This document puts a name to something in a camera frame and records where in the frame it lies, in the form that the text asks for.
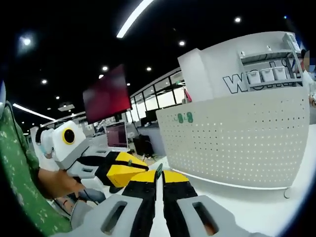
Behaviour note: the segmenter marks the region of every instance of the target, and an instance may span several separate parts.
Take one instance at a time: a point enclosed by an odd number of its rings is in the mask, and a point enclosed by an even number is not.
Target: perforated panel
[[[310,117],[302,87],[240,93],[159,110],[157,116],[171,168],[249,188],[292,185]]]

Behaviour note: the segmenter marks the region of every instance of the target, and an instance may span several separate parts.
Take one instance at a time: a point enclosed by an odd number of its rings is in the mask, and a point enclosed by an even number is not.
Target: black ceiling
[[[132,94],[178,67],[177,57],[194,48],[257,32],[289,30],[283,19],[290,14],[285,1],[265,5],[272,8],[267,13],[256,1],[156,0],[125,37],[117,39],[121,25],[140,2],[27,3],[3,8],[0,20],[6,24],[1,29],[0,63],[8,100],[58,119],[69,115],[57,110],[65,102],[76,107],[72,113],[84,111],[82,91],[98,80],[103,65],[111,69],[124,64]],[[234,23],[236,16],[242,18],[240,24]],[[21,36],[31,37],[33,47],[22,50]],[[186,46],[179,47],[179,40],[185,40]],[[153,70],[147,72],[147,66]],[[48,84],[42,85],[42,79]],[[24,131],[33,122],[48,122],[14,112],[20,124],[25,121]]]

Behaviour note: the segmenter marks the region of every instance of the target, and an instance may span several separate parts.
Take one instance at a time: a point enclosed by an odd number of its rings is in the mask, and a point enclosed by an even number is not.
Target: black camera lens
[[[71,129],[67,129],[64,133],[64,138],[67,143],[73,143],[75,141],[75,134]]]

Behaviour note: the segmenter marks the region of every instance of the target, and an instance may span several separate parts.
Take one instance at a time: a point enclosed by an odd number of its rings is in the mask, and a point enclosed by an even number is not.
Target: white reception desk
[[[316,124],[309,126],[307,145],[299,172],[292,185],[291,196],[285,199],[284,190],[250,190],[234,188],[205,182],[189,177],[198,195],[207,195],[234,214],[236,223],[249,232],[261,232],[269,236],[279,235],[295,217],[309,193],[310,184],[316,171]],[[157,169],[163,163],[163,169],[169,169],[167,158],[150,166]],[[105,188],[109,197],[109,188]],[[169,231],[163,217],[162,178],[157,183],[156,216],[150,237],[169,237]]]

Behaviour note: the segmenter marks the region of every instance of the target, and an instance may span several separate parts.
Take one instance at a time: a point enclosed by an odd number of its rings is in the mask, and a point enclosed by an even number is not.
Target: window
[[[164,108],[170,105],[175,105],[169,78],[166,78],[156,83],[155,88],[156,88],[158,103],[159,103],[160,108]]]
[[[133,122],[131,111],[127,111],[125,115],[126,115],[127,122]]]
[[[136,99],[136,106],[137,106],[137,110],[138,110],[139,119],[142,119],[142,118],[146,117],[146,107],[145,107],[145,103],[144,103],[143,94],[140,93],[140,94],[136,95],[135,99]]]
[[[183,88],[185,86],[185,82],[182,76],[182,72],[173,74],[172,76],[170,76],[170,79],[174,91],[174,96],[176,97],[176,103],[181,104],[182,100],[185,98]]]
[[[132,114],[132,117],[133,117],[134,122],[137,122],[137,121],[139,121],[139,118],[138,118],[138,114],[137,114],[137,109],[136,109],[135,100],[134,100],[134,98],[131,98],[130,101],[131,101],[131,103],[132,103],[131,114]]]
[[[157,103],[157,99],[155,96],[155,91],[154,91],[153,86],[144,90],[144,97],[145,97],[147,110],[158,109],[158,103]]]

